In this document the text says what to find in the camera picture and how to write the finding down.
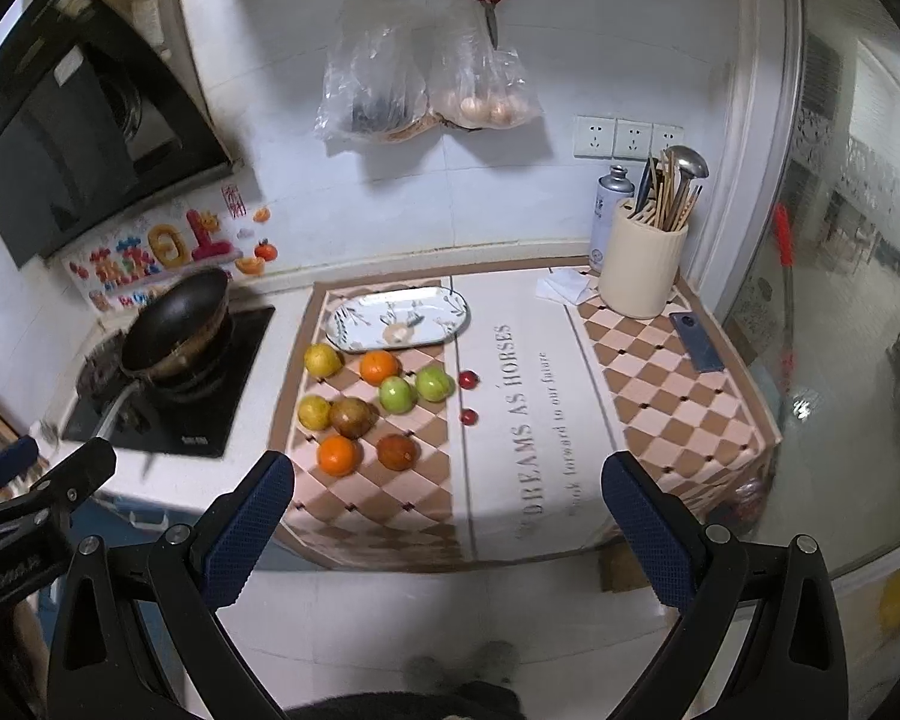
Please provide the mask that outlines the orange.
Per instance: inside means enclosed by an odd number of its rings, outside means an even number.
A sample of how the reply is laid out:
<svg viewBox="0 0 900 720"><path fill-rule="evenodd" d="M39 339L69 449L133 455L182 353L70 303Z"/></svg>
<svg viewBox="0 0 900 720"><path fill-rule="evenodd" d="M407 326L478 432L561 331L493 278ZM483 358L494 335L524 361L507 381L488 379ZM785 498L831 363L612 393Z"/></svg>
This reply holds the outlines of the orange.
<svg viewBox="0 0 900 720"><path fill-rule="evenodd" d="M357 440L334 434L320 442L317 463L320 472L333 478L352 475L362 461L362 447Z"/></svg>
<svg viewBox="0 0 900 720"><path fill-rule="evenodd" d="M362 356L359 361L359 374L372 387L379 387L386 379L401 374L401 362L386 349L374 349Z"/></svg>

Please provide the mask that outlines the yellow lemon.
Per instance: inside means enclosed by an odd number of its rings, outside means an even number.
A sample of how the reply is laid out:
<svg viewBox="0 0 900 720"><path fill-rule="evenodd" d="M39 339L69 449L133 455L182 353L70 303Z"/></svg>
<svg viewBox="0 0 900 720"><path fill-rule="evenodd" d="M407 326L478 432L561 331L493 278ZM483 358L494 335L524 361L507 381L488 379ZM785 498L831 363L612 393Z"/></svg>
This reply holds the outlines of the yellow lemon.
<svg viewBox="0 0 900 720"><path fill-rule="evenodd" d="M297 421L314 433L326 431L331 426L331 401L320 395L305 395L297 403Z"/></svg>
<svg viewBox="0 0 900 720"><path fill-rule="evenodd" d="M315 379L329 379L343 369L340 353L328 343L313 343L304 353L305 370Z"/></svg>

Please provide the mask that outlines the brown pear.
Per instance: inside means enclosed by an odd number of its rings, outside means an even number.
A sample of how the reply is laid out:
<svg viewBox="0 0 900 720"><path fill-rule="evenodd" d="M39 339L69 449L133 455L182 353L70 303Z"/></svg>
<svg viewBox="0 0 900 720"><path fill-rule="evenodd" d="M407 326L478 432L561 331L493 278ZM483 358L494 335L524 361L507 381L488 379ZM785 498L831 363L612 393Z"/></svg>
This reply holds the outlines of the brown pear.
<svg viewBox="0 0 900 720"><path fill-rule="evenodd" d="M374 405L356 397L334 400L329 408L329 424L346 439L357 440L375 426L379 411Z"/></svg>

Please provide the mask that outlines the dark red-orange fruit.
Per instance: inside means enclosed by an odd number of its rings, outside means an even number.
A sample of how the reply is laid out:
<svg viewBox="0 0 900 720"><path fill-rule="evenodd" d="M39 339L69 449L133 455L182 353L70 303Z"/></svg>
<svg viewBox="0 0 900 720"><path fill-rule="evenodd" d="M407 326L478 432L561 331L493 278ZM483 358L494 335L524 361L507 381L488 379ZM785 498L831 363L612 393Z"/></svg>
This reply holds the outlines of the dark red-orange fruit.
<svg viewBox="0 0 900 720"><path fill-rule="evenodd" d="M383 436L377 445L377 460L390 472L406 472L418 460L418 444L404 434Z"/></svg>

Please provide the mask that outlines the red cherry tomato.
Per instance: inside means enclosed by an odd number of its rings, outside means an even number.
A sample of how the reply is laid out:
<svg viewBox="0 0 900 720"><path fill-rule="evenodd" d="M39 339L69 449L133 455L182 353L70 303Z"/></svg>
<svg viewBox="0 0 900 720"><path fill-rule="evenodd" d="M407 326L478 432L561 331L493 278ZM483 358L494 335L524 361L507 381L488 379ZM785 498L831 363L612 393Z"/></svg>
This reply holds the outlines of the red cherry tomato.
<svg viewBox="0 0 900 720"><path fill-rule="evenodd" d="M470 410L470 408L464 408L460 413L460 421L463 422L464 426L475 426L478 419L478 413L475 410Z"/></svg>
<svg viewBox="0 0 900 720"><path fill-rule="evenodd" d="M458 385L464 390L473 390L478 387L479 377L473 371L461 371L458 374Z"/></svg>

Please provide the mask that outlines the green apple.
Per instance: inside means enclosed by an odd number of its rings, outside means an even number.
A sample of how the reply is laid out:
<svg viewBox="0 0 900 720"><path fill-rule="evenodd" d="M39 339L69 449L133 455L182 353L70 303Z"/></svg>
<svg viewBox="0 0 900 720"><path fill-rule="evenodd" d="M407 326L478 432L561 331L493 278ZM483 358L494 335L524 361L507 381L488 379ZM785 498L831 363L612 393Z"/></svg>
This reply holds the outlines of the green apple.
<svg viewBox="0 0 900 720"><path fill-rule="evenodd" d="M439 366L425 366L414 376L418 395L429 403L440 403L453 394L453 379Z"/></svg>
<svg viewBox="0 0 900 720"><path fill-rule="evenodd" d="M416 390L401 376L390 376L380 382L379 402L390 415L406 415L416 405Z"/></svg>

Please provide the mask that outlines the dark blue smartphone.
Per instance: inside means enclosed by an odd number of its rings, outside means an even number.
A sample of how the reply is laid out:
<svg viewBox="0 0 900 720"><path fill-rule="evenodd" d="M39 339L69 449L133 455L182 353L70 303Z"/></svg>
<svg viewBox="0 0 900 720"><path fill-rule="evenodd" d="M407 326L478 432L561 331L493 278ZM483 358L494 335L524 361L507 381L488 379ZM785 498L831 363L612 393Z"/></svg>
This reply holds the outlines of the dark blue smartphone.
<svg viewBox="0 0 900 720"><path fill-rule="evenodd" d="M724 361L713 346L706 327L694 312L673 312L670 322L697 372L718 372L725 369Z"/></svg>

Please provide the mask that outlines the checkered printed table mat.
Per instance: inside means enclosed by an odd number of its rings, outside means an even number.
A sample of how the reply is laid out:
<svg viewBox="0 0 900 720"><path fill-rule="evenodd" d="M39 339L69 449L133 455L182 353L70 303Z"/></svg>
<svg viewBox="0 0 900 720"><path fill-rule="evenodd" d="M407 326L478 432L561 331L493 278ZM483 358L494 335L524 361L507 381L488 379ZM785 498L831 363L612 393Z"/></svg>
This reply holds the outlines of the checkered printed table mat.
<svg viewBox="0 0 900 720"><path fill-rule="evenodd" d="M673 330L673 312L701 301L676 283L662 312L634 320L600 299L562 305L539 299L541 266L476 273L416 273L416 288L458 291L470 318L456 337L401 351L406 374L439 366L453 379L440 403L382 413L361 439L352 475L320 472L322 436L297 421L305 395L379 398L346 356L331 379L315 379L292 356L269 442L289 455L295 491L279 543L323 567L443 572L593 550L616 525L601 497L601 466L628 450L656 484L706 515L762 472L781 434L725 333L709 330L724 361L697 372ZM473 371L478 387L458 385ZM464 426L460 413L478 413ZM377 460L383 436L418 444L413 468Z"/></svg>

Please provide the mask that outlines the black wok pan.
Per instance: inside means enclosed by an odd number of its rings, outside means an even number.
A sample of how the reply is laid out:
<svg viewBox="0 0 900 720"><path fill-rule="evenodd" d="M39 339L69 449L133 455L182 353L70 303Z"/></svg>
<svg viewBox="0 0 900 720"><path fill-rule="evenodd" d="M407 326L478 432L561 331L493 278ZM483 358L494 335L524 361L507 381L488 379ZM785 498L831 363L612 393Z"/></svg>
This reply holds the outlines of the black wok pan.
<svg viewBox="0 0 900 720"><path fill-rule="evenodd" d="M219 266L193 271L146 305L116 356L125 387L103 411L92 437L108 439L137 395L180 405L219 387L232 325L229 277Z"/></svg>

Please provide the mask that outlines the oval floral ceramic plate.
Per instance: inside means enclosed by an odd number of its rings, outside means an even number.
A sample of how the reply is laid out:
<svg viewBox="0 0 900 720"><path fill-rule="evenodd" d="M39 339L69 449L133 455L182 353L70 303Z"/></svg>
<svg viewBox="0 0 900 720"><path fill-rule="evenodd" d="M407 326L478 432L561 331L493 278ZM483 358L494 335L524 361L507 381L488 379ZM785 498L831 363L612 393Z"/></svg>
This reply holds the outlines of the oval floral ceramic plate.
<svg viewBox="0 0 900 720"><path fill-rule="evenodd" d="M346 299L329 312L325 337L343 353L434 346L456 337L469 318L455 289L395 289Z"/></svg>

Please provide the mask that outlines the silver gas canister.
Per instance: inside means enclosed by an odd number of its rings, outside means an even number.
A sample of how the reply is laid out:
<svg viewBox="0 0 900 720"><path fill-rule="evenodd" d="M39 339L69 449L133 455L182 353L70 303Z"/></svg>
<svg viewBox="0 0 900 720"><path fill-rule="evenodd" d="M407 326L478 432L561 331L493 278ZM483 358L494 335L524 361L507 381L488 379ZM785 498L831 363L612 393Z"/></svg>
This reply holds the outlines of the silver gas canister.
<svg viewBox="0 0 900 720"><path fill-rule="evenodd" d="M621 164L613 164L610 172L596 183L593 207L592 234L590 234L589 262L595 273L605 265L606 247L610 240L616 207L634 196L634 184L629 181L628 170Z"/></svg>

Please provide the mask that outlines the black range hood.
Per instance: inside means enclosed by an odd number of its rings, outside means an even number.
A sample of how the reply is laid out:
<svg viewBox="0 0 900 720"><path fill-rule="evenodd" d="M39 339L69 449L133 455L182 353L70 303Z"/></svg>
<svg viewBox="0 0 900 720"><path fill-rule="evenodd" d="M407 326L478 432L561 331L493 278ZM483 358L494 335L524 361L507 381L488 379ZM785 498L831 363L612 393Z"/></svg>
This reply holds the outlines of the black range hood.
<svg viewBox="0 0 900 720"><path fill-rule="evenodd" d="M0 238L16 265L229 174L208 116L105 0L32 0L0 46Z"/></svg>

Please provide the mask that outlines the plastic bag with eggs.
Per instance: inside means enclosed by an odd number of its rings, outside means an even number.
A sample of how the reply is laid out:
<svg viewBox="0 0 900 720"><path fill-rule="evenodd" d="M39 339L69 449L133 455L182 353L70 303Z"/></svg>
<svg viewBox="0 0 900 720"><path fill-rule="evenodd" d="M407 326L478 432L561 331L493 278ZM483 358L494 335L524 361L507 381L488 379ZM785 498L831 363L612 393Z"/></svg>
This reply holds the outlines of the plastic bag with eggs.
<svg viewBox="0 0 900 720"><path fill-rule="evenodd" d="M484 11L471 0L437 20L427 89L432 114L461 130L512 130L541 117L520 55L494 46Z"/></svg>

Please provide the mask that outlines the plastic bag with dark contents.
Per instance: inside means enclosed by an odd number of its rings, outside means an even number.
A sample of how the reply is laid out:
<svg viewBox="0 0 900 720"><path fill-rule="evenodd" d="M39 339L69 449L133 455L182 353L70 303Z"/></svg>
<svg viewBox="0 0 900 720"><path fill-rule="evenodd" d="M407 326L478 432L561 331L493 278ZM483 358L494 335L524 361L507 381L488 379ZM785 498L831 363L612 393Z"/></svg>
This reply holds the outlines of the plastic bag with dark contents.
<svg viewBox="0 0 900 720"><path fill-rule="evenodd" d="M429 114L416 60L420 22L406 0L344 0L326 51L318 137L395 143L418 132Z"/></svg>

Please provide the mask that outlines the colourful wall sticker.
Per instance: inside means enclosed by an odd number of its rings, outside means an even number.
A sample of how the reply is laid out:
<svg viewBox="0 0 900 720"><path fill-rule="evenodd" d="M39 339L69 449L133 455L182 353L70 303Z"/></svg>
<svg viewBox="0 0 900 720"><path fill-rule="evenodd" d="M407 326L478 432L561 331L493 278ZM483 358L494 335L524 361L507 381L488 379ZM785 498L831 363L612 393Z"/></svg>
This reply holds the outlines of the colourful wall sticker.
<svg viewBox="0 0 900 720"><path fill-rule="evenodd" d="M99 314L139 309L193 271L256 280L281 265L276 211L233 179L121 216L69 247L63 265Z"/></svg>

